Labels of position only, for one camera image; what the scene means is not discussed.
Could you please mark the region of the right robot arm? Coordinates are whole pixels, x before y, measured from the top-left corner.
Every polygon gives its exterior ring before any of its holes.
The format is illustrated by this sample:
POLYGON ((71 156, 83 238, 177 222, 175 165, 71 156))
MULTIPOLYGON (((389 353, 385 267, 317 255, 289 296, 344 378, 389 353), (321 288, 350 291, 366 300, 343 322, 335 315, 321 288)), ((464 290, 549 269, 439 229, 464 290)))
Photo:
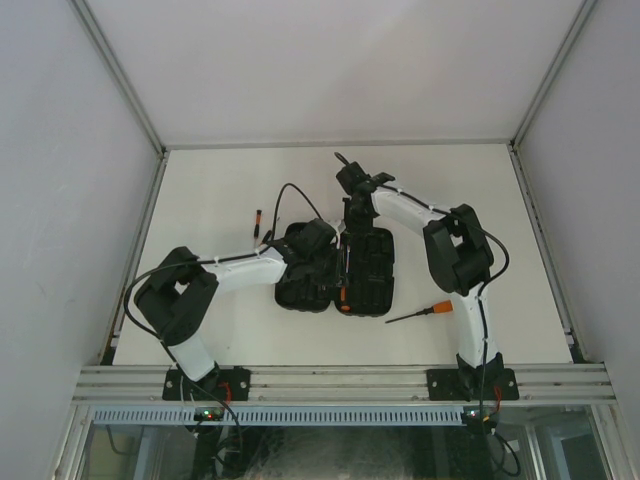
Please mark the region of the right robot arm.
POLYGON ((390 218, 423 238, 431 278, 454 307, 457 360, 465 368, 459 374, 461 391, 473 399, 485 397, 496 382, 486 365, 498 353, 486 306, 494 256, 475 210, 466 204, 435 206, 395 186, 387 173, 372 176, 343 155, 337 158, 343 167, 336 179, 351 199, 353 215, 390 218))

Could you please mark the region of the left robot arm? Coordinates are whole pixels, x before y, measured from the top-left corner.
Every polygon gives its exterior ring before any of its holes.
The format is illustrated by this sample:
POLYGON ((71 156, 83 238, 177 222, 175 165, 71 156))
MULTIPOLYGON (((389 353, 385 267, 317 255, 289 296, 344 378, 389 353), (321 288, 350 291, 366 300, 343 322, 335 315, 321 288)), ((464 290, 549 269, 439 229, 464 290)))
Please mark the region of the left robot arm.
POLYGON ((301 230, 271 240, 251 253, 203 260, 189 248, 174 248, 143 274, 133 303, 184 377, 184 388, 206 400, 219 387, 216 357, 201 327, 218 296, 258 285, 275 285, 331 274, 340 230, 316 218, 301 230))

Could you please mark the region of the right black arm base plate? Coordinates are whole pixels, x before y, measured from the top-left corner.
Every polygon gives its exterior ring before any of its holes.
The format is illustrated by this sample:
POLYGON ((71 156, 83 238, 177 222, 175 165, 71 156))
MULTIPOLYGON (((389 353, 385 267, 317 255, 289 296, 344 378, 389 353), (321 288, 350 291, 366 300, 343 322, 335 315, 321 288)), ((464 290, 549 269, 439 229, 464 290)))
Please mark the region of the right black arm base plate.
POLYGON ((520 393, 515 372, 504 369, 497 375, 463 374, 459 369, 428 369, 426 381, 429 399, 433 401, 518 400, 520 393))

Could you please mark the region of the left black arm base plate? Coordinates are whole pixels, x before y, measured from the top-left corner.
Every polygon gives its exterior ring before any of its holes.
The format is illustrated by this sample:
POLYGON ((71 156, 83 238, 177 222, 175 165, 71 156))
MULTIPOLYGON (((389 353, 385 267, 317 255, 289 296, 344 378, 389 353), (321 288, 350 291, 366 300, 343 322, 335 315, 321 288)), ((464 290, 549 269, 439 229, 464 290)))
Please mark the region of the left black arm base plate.
POLYGON ((164 379, 162 399, 247 401, 250 387, 251 371, 239 366, 219 368, 198 381, 190 380, 180 369, 171 369, 164 379))

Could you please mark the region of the orange handle screwdriver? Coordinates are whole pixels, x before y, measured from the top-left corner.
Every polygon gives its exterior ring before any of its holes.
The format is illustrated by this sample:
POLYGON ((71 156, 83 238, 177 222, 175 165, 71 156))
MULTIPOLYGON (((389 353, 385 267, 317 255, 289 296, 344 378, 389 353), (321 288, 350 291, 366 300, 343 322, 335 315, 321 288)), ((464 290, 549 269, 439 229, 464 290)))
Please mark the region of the orange handle screwdriver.
POLYGON ((415 313, 412 314, 407 314, 407 315, 403 315, 394 319, 390 319, 390 320, 386 320, 385 323, 386 324, 391 324, 391 323, 395 323, 395 322, 399 322, 402 320, 407 320, 410 318, 414 318, 414 317, 419 317, 419 316, 427 316, 427 315, 432 315, 432 314, 447 314, 447 313, 451 313, 453 311, 454 307, 453 304, 450 300, 446 300, 446 301, 442 301, 439 303, 436 303, 430 307, 424 308, 422 310, 419 310, 415 313))

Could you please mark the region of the black plastic tool case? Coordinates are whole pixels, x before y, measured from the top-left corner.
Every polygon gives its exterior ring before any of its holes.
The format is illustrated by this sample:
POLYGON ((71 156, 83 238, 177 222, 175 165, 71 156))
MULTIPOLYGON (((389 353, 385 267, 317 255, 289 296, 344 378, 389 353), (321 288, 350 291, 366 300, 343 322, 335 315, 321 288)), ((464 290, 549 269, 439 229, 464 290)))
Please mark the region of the black plastic tool case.
POLYGON ((288 310, 321 313, 333 306, 343 315, 379 317, 393 303, 395 245, 392 233, 373 227, 369 232, 341 234, 341 246, 335 248, 335 270, 327 284, 309 280, 275 286, 276 304, 288 310), (348 288, 351 310, 341 312, 339 296, 348 288))

